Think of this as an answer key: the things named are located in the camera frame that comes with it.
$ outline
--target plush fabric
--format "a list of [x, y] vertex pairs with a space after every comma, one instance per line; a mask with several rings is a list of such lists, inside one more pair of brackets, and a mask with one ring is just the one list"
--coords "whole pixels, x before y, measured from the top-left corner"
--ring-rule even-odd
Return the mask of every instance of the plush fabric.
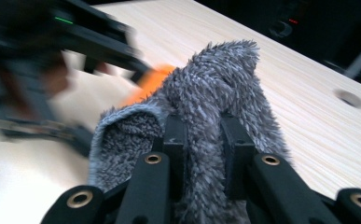
[[176, 222], [248, 223], [245, 201], [224, 193], [220, 115], [237, 117], [258, 151], [289, 160], [254, 72], [257, 50], [253, 41], [209, 45], [141, 104], [103, 113], [92, 140], [90, 184], [107, 191], [129, 179], [138, 156], [162, 137], [166, 117], [177, 113], [187, 125], [189, 158], [185, 193], [174, 204]]

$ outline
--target wooden table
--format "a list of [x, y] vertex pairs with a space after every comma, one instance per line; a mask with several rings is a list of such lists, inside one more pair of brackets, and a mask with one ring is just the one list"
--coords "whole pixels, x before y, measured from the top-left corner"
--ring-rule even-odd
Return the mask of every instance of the wooden table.
[[[254, 39], [257, 75], [285, 134], [297, 172], [312, 188], [335, 197], [361, 188], [361, 85], [191, 0], [128, 2], [98, 7], [130, 25], [140, 58], [152, 66], [187, 60], [209, 42]], [[70, 55], [68, 62], [77, 63]], [[66, 122], [93, 130], [100, 113], [135, 88], [116, 76], [72, 70], [73, 87], [51, 100]], [[38, 223], [67, 189], [85, 184], [88, 161], [49, 140], [0, 135], [0, 223]]]

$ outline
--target wood grain surface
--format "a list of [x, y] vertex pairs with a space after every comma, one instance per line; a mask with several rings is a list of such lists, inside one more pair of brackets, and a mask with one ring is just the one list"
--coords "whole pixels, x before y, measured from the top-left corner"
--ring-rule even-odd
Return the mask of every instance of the wood grain surface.
[[[360, 84], [191, 0], [98, 8], [131, 26], [132, 45], [153, 67], [183, 67], [210, 42], [255, 40], [257, 75], [297, 172], [331, 198], [341, 188], [361, 188]], [[72, 67], [79, 66], [77, 58], [66, 55]], [[110, 67], [110, 73], [90, 76], [72, 69], [72, 87], [50, 101], [59, 117], [93, 130], [104, 110], [136, 88], [126, 72]], [[0, 223], [38, 223], [59, 195], [85, 184], [87, 175], [88, 161], [63, 143], [0, 134]]]

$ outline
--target black device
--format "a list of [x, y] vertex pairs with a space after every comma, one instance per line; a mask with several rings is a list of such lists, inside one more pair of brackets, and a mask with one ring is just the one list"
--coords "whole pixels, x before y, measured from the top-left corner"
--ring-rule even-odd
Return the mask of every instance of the black device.
[[82, 126], [60, 123], [47, 103], [40, 76], [55, 54], [71, 50], [86, 55], [84, 71], [98, 62], [133, 71], [136, 82], [149, 68], [135, 57], [126, 24], [79, 0], [0, 1], [0, 67], [20, 83], [20, 92], [39, 119], [19, 119], [5, 104], [0, 79], [0, 130], [6, 136], [55, 137], [88, 156], [92, 134]]
[[[130, 180], [106, 193], [93, 186], [69, 189], [42, 224], [173, 223], [170, 204], [182, 196], [187, 169], [185, 126], [179, 116], [169, 116], [163, 138], [139, 157]], [[361, 189], [342, 189], [333, 201], [311, 190], [284, 159], [257, 153], [238, 119], [224, 115], [221, 130], [225, 193], [230, 200], [247, 200], [251, 223], [361, 224]]]

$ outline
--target gray towel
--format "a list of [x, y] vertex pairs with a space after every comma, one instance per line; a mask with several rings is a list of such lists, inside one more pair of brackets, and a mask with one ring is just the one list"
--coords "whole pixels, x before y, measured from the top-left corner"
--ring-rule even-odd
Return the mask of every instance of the gray towel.
[[177, 113], [188, 127], [190, 155], [185, 193], [174, 204], [177, 222], [248, 223], [245, 201], [229, 201], [224, 193], [221, 113], [240, 120], [259, 152], [289, 160], [254, 73], [257, 50], [253, 41], [209, 45], [141, 104], [103, 113], [92, 140], [89, 183], [107, 191], [129, 179], [138, 156], [162, 137], [166, 117]]

